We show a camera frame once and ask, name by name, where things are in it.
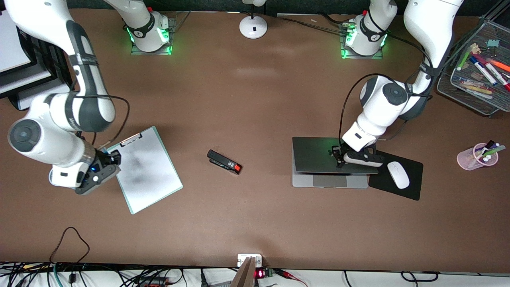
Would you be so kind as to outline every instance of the black mouse pad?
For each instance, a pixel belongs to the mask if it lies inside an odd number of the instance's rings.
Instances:
[[[421,178],[423,176],[423,164],[414,160],[399,157],[382,151],[376,151],[375,154],[384,157],[384,163],[378,168],[379,174],[370,175],[368,186],[384,190],[389,193],[407,197],[413,200],[420,200]],[[409,177],[409,186],[399,189],[388,171],[388,163],[398,161],[405,169]]]

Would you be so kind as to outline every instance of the mesh pen cup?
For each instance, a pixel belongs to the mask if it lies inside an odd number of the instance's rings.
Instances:
[[[460,152],[457,155],[457,163],[467,171],[472,171],[484,166],[495,165],[498,162],[498,153],[493,154],[491,159],[487,162],[482,161],[482,158],[476,159],[475,150],[483,148],[485,145],[485,143],[479,143],[470,149]]]

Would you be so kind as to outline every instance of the white mouse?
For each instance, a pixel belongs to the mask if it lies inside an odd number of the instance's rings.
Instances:
[[[393,178],[393,181],[399,189],[404,189],[409,186],[409,177],[400,162],[392,161],[388,163],[388,170],[390,171],[391,178]]]

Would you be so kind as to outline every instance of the brown table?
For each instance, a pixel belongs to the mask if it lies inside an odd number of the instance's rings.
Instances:
[[[473,172],[455,160],[488,139],[510,144],[507,114],[484,118],[436,96],[395,139],[379,143],[424,163],[419,201],[372,188],[291,185],[291,138],[337,135],[351,85],[374,72],[405,80],[421,61],[414,48],[389,39],[382,61],[346,60],[336,36],[296,23],[267,17],[268,33],[249,40],[238,30],[244,15],[192,13],[172,56],[130,56],[115,11],[72,14],[92,41],[108,91],[132,105],[120,138],[155,125],[184,188],[131,215],[115,179],[83,197],[51,186],[50,166],[16,153],[4,137],[1,260],[47,261],[63,229],[75,226],[91,246],[88,262],[233,266],[238,253],[252,252],[284,268],[510,273],[510,155]],[[299,19],[310,18],[329,25],[318,16]],[[455,29],[476,22],[458,18]],[[411,39],[401,18],[392,30]],[[120,126],[125,107],[115,105],[117,121],[98,143]],[[345,122],[361,110],[350,99]],[[23,115],[2,100],[0,134]],[[239,161],[242,174],[210,164],[209,149]],[[84,252],[70,233],[55,260]]]

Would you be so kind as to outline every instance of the clipboard clip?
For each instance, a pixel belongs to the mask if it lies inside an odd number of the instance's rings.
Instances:
[[[125,139],[125,140],[120,142],[120,147],[123,148],[123,147],[129,145],[130,143],[132,143],[132,142],[134,142],[137,139],[142,138],[142,137],[143,137],[142,133],[137,133],[137,134],[135,134],[133,136],[130,136],[127,139]]]

